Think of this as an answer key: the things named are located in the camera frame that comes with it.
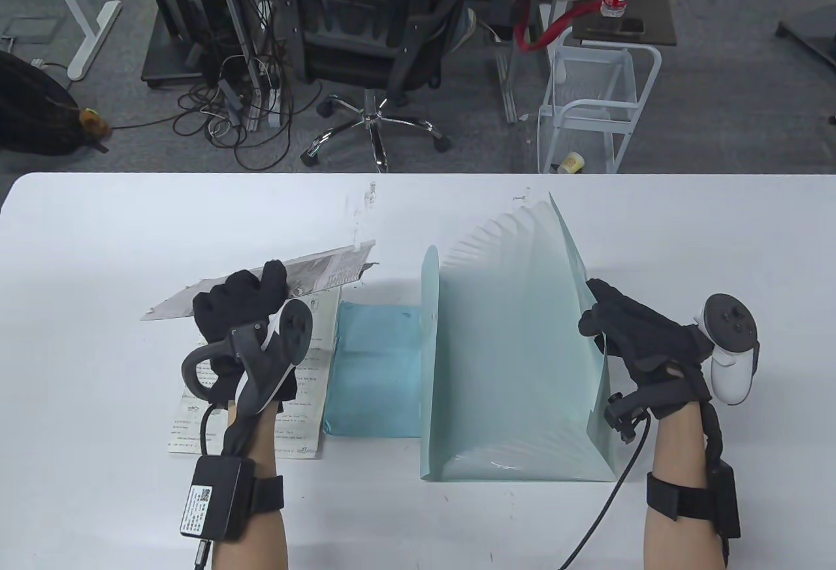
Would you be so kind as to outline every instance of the black office chair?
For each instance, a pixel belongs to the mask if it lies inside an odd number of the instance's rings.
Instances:
[[[287,51],[299,80],[330,80],[363,87],[362,106],[329,95],[317,113],[329,117],[338,107],[355,117],[319,135],[302,153],[302,163],[319,163],[326,141],[355,126],[370,133],[374,162],[387,170],[380,125],[400,123],[433,136],[436,150],[451,141],[426,119],[388,116],[382,110],[404,98],[405,92],[442,82],[442,57],[450,48],[465,0],[275,0],[277,36],[287,39]],[[384,91],[379,98],[377,92]]]

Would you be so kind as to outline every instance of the sticker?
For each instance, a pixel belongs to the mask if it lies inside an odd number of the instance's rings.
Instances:
[[[203,523],[206,522],[206,510],[209,499],[212,498],[212,487],[205,484],[194,484],[189,490],[189,498],[185,502],[183,519],[180,521],[180,533],[183,535],[197,535],[203,533]]]

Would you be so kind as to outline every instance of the gloved hand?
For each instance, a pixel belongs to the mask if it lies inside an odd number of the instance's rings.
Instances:
[[[707,402],[711,393],[702,376],[702,362],[711,356],[714,344],[696,325],[682,326],[624,296],[597,278],[587,281],[597,304],[584,311],[577,330],[607,355],[624,359],[624,365],[639,388],[684,377],[690,401]],[[661,419],[681,409],[686,402],[651,408]]]
[[[253,272],[241,270],[209,292],[198,293],[192,301],[195,323],[207,343],[219,342],[236,326],[268,322],[269,316],[280,310],[287,300],[287,293],[287,270],[283,263],[268,261],[260,281]],[[209,402],[226,409],[227,403],[235,400],[235,390],[244,368],[229,356],[213,358],[209,363],[217,374],[217,382],[209,390]],[[274,400],[282,403],[295,398],[296,373],[293,370]]]

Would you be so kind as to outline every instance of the black box module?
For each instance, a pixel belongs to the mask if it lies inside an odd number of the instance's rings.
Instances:
[[[252,459],[201,456],[191,478],[180,533],[213,541],[235,541],[250,516],[256,465]]]

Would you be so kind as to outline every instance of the floor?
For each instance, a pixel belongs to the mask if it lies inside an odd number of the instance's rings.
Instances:
[[[101,4],[104,0],[92,0]],[[125,9],[90,69],[72,85],[78,104],[96,108],[114,125],[172,116],[182,89],[148,89],[140,81],[144,51],[155,16],[153,0],[122,0]],[[773,36],[777,20],[833,0],[672,0],[679,36],[663,50],[656,89],[625,157],[624,172],[830,173],[836,170],[836,72]],[[63,0],[0,0],[3,27],[15,14],[66,17],[48,46],[20,45],[16,54],[68,63],[81,39]],[[410,96],[405,113],[426,116],[454,140],[441,155],[418,133],[385,131],[389,167],[397,172],[535,171],[534,119],[505,123],[493,47],[477,31],[447,58],[441,89]],[[56,80],[66,82],[60,69]],[[516,85],[517,112],[536,114],[547,79],[543,57],[527,57]],[[326,91],[335,87],[326,86]],[[352,89],[339,89],[357,95]],[[295,84],[297,105],[316,87]],[[353,131],[323,148],[310,170],[299,153],[322,129],[337,123],[313,110],[293,120],[289,155],[275,171],[373,171],[367,134]],[[270,131],[255,135],[258,141]],[[274,142],[242,152],[251,165],[278,158],[287,145]],[[0,197],[30,171],[243,171],[229,150],[217,150],[201,135],[183,138],[168,123],[119,131],[107,154],[81,151],[62,159],[0,153]]]

